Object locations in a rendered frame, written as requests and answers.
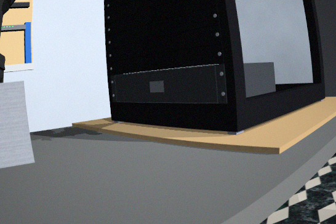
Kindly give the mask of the black server rack frame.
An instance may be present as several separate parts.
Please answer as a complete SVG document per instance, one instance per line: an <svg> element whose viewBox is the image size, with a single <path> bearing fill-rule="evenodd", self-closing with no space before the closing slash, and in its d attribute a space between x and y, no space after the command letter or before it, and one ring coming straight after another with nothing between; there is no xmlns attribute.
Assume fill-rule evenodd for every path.
<svg viewBox="0 0 336 224"><path fill-rule="evenodd" d="M313 83L280 85L274 62L243 63L235 0L104 0L111 120L237 135L323 101L316 5L303 5Z"/></svg>

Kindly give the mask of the tan flat board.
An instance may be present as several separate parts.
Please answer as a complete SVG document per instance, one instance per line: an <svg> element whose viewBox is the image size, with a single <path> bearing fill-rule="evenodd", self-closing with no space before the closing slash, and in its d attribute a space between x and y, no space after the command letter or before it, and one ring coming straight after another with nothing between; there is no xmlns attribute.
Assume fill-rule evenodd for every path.
<svg viewBox="0 0 336 224"><path fill-rule="evenodd" d="M237 135L226 131L185 129L110 118L72 123L73 127L107 134L219 150L280 154L336 116L336 97L326 97L280 117L245 129Z"/></svg>

